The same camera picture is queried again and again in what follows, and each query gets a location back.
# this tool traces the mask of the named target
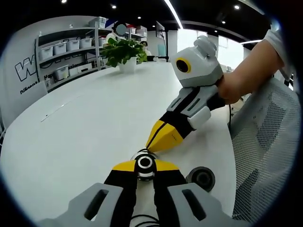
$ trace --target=human hand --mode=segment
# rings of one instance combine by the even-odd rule
[[[225,103],[233,104],[241,98],[241,82],[240,78],[234,72],[224,73],[217,83],[218,93]]]

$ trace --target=gray gripper housing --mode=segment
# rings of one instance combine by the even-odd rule
[[[220,202],[196,183],[168,187],[175,204],[180,227],[248,227],[222,211]]]
[[[172,103],[167,108],[167,111],[174,111],[176,107],[188,96],[192,91],[193,87],[184,87],[179,91],[179,95],[175,98]],[[207,101],[213,97],[218,92],[218,87],[216,85],[201,87],[199,93],[195,99],[181,111],[182,114],[192,117],[204,106],[207,105]]]
[[[110,227],[123,188],[96,183],[72,199],[68,210],[55,219],[43,219],[40,227]]]

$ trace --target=white table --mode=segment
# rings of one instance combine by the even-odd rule
[[[180,89],[170,63],[148,62],[134,75],[113,68],[92,73],[38,100],[5,136],[0,169],[12,195],[33,221],[64,213],[72,198],[144,148]],[[184,176],[197,166],[210,168],[216,177],[210,193],[231,216],[236,168],[227,119],[225,107],[214,110],[201,130],[158,155]],[[134,215],[157,216],[152,182],[139,182],[138,189]]]

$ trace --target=black ceiling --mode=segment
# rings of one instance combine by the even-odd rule
[[[224,28],[235,32],[249,40],[262,39],[269,29],[269,20],[249,6],[237,0],[170,0],[179,18],[182,21],[194,21],[209,24],[215,27],[184,24],[184,28],[204,30],[213,35],[224,35],[236,41],[245,41]],[[240,10],[235,10],[234,5],[239,5]],[[116,18],[126,23],[143,25],[152,30],[155,21],[160,21],[166,29],[176,30],[175,19],[165,4],[164,0],[67,0],[61,4],[61,0],[28,0],[18,2],[18,7],[12,6],[14,16],[8,23],[11,30],[19,30],[27,25],[40,20],[70,16],[103,16]]]

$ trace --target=person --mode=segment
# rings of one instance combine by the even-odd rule
[[[281,30],[271,26],[248,57],[218,81],[219,96],[225,99],[226,104],[236,103],[242,96],[256,91],[280,69],[284,70],[283,76],[289,81],[294,68],[287,57]]]
[[[110,38],[112,38],[116,41],[120,41],[121,39],[123,39],[119,35],[123,35],[126,32],[126,24],[118,21],[114,24],[112,29],[113,29],[113,31],[111,33],[107,34],[104,44],[108,44],[108,41]]]
[[[143,45],[143,50],[145,51],[146,55],[151,56],[152,53],[147,49],[147,47],[148,47],[147,42],[146,41],[141,41],[140,43]]]

